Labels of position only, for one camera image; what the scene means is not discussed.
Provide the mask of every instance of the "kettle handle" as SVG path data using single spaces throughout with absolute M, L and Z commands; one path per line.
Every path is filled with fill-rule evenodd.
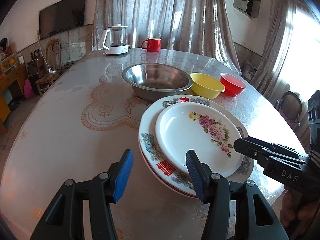
M 101 41 L 100 41 L 100 47 L 104 48 L 106 50 L 110 50 L 111 47 L 111 29 L 106 29 L 102 33 Z

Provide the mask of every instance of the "yellow plastic bowl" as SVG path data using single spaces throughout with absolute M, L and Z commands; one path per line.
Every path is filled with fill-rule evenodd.
M 193 80 L 192 91 L 201 97 L 213 99 L 225 90 L 224 85 L 212 76 L 202 73 L 191 73 L 190 77 Z

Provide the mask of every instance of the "pink rose pattern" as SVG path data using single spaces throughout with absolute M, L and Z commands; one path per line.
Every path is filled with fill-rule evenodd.
M 225 125 L 222 125 L 221 120 L 218 122 L 210 118 L 207 115 L 196 114 L 195 112 L 189 113 L 189 118 L 193 121 L 198 120 L 199 124 L 204 128 L 204 132 L 209 133 L 212 143 L 218 143 L 221 150 L 228 154 L 231 158 L 230 149 L 233 148 L 231 144 L 228 144 L 229 130 Z

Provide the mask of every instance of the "table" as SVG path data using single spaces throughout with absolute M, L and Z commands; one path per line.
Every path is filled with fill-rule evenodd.
M 232 73 L 213 58 L 165 49 L 158 53 L 131 49 L 116 57 L 106 56 L 102 50 L 85 55 L 42 96 L 21 128 L 5 165 L 1 213 L 18 239 L 29 239 L 66 179 L 92 179 L 107 171 L 127 148 L 134 151 L 132 172 L 123 198 L 111 205 L 119 239 L 201 238 L 208 205 L 162 185 L 140 154 L 137 129 L 151 103 L 137 98 L 121 73 L 141 62 L 169 64 L 187 73 L 203 72 L 216 78 L 220 72 Z M 246 84 L 248 88 L 236 98 L 221 94 L 214 101 L 237 117 L 250 136 L 303 151 L 280 114 Z M 257 164 L 250 179 L 269 203 L 283 191 L 282 185 L 264 176 Z M 87 201 L 84 227 L 86 239 L 91 239 Z

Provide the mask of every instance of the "floor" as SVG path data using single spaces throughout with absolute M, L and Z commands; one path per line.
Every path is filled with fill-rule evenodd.
M 4 122 L 4 126 L 8 129 L 7 134 L 0 134 L 0 178 L 2 177 L 2 171 L 4 169 L 5 162 L 10 153 L 10 149 L 14 143 L 16 136 L 18 135 L 20 128 L 27 119 L 33 107 L 39 101 L 41 97 L 37 95 L 32 99 L 21 99 L 18 108 L 11 112 Z M 272 208 L 276 215 L 279 217 L 281 209 L 283 194 L 273 203 Z

